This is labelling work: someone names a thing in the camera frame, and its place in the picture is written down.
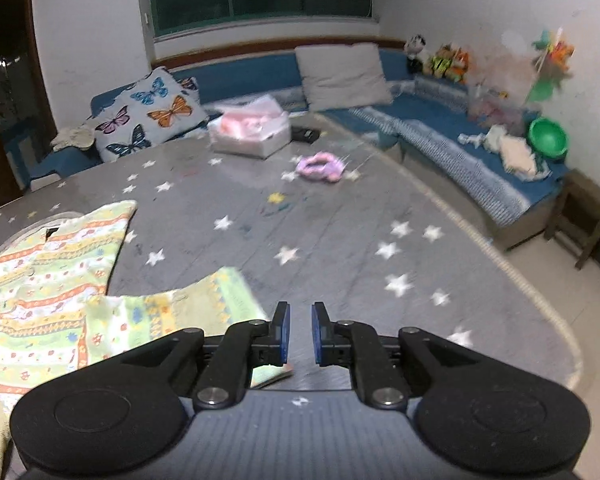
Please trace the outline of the colourful patterned children's shirt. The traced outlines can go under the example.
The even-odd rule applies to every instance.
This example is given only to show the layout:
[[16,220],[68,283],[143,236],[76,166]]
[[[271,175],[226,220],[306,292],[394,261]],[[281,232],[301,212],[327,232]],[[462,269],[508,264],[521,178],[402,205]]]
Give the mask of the colourful patterned children's shirt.
[[58,214],[0,250],[0,477],[8,416],[34,387],[185,327],[222,335],[267,317],[230,266],[180,289],[108,295],[135,211],[124,200]]

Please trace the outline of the pink hair scrunchie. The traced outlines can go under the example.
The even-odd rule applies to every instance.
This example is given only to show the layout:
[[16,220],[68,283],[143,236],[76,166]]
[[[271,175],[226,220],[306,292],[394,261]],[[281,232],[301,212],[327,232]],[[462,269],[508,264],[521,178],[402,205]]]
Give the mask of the pink hair scrunchie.
[[311,156],[301,157],[296,166],[296,173],[312,181],[337,183],[341,180],[346,164],[329,152],[318,152]]

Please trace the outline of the black remote control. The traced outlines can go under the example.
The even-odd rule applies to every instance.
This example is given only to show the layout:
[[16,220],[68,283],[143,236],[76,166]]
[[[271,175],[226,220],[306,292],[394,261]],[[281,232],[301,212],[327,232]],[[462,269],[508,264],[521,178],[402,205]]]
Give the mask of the black remote control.
[[312,128],[292,126],[290,131],[292,142],[312,144],[316,142],[321,136],[320,130]]

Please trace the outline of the pink tissue box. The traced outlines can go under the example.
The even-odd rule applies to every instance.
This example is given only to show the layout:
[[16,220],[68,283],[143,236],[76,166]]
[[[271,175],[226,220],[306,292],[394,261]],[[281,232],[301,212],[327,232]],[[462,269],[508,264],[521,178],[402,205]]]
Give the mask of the pink tissue box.
[[291,142],[289,114],[270,94],[214,110],[220,114],[210,120],[208,131],[215,152],[267,159]]

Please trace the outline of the blue corner sofa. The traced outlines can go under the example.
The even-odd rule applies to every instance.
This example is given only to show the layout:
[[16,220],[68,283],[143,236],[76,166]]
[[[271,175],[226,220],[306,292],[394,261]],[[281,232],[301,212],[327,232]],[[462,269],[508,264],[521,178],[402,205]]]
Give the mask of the blue corner sofa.
[[[562,159],[545,158],[530,146],[526,132],[539,118],[537,114],[524,112],[516,125],[479,125],[470,118],[474,102],[470,90],[440,79],[409,75],[400,54],[379,50],[379,55],[393,102],[322,112],[309,110],[294,52],[175,72],[159,66],[183,87],[195,89],[208,115],[203,127],[172,140],[197,134],[209,138],[208,123],[220,114],[215,105],[246,104],[270,94],[289,114],[289,121],[294,113],[320,115],[383,151],[416,152],[459,186],[499,230],[519,226],[536,208],[555,199],[568,169]],[[137,80],[100,96],[81,125],[93,128],[93,116]],[[52,151],[36,175],[68,177],[103,163],[95,143],[87,151],[65,148]]]

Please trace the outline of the grey sofa cushion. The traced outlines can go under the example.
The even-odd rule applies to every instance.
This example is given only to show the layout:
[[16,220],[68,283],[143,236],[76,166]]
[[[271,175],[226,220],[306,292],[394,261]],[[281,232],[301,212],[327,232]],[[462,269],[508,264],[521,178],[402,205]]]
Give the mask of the grey sofa cushion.
[[393,102],[376,44],[296,47],[294,55],[311,112]]

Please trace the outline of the small wooden stool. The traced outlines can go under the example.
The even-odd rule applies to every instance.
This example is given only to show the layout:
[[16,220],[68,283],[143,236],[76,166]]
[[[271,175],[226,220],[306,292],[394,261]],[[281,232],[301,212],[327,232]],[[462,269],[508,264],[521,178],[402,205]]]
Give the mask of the small wooden stool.
[[600,244],[600,186],[580,170],[570,170],[562,179],[543,236],[552,240],[557,233],[580,249],[574,264],[577,270]]

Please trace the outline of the crumpled beige cloth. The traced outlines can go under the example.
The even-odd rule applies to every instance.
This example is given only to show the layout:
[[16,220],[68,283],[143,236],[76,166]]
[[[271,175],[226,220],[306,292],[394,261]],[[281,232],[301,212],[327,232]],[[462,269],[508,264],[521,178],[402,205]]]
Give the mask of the crumpled beige cloth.
[[87,124],[73,128],[60,128],[50,141],[54,152],[65,148],[77,148],[80,151],[89,150],[95,143],[95,130]]

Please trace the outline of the butterfly print pillow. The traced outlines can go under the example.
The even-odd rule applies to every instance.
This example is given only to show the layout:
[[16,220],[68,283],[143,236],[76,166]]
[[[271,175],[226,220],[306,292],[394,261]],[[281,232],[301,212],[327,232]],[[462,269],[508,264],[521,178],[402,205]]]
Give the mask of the butterfly print pillow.
[[103,162],[155,148],[207,122],[197,91],[183,87],[163,67],[122,90],[92,119]]

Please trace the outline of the green plastic basin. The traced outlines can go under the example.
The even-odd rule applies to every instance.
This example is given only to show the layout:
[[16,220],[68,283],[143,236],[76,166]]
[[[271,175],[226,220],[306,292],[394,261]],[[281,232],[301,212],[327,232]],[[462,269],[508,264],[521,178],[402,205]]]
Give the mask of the green plastic basin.
[[530,146],[543,157],[564,159],[569,150],[569,136],[558,122],[539,117],[530,125],[527,134]]

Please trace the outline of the orange fox plush toy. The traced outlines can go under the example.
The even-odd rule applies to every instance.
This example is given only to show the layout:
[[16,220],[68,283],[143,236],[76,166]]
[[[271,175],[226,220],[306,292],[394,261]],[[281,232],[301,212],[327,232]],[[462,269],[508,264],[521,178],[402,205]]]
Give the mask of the orange fox plush toy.
[[467,50],[444,44],[428,58],[422,72],[434,78],[447,79],[456,84],[466,84],[471,57]]

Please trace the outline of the panda plush toy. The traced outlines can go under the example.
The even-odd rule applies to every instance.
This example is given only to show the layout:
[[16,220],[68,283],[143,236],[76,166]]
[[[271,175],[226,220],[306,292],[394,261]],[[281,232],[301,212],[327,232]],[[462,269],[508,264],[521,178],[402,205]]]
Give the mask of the panda plush toy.
[[415,35],[404,44],[404,52],[406,55],[406,70],[410,75],[415,75],[422,72],[424,68],[426,39],[422,35]]

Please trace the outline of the colourful pinwheel toy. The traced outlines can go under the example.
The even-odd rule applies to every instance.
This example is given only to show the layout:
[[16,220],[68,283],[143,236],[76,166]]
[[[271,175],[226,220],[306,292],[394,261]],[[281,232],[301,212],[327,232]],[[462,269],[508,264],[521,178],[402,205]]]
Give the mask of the colourful pinwheel toy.
[[543,30],[540,38],[531,45],[535,54],[532,61],[535,76],[526,102],[549,101],[555,92],[562,91],[562,83],[572,77],[570,61],[574,55],[574,45],[566,39],[562,27]]

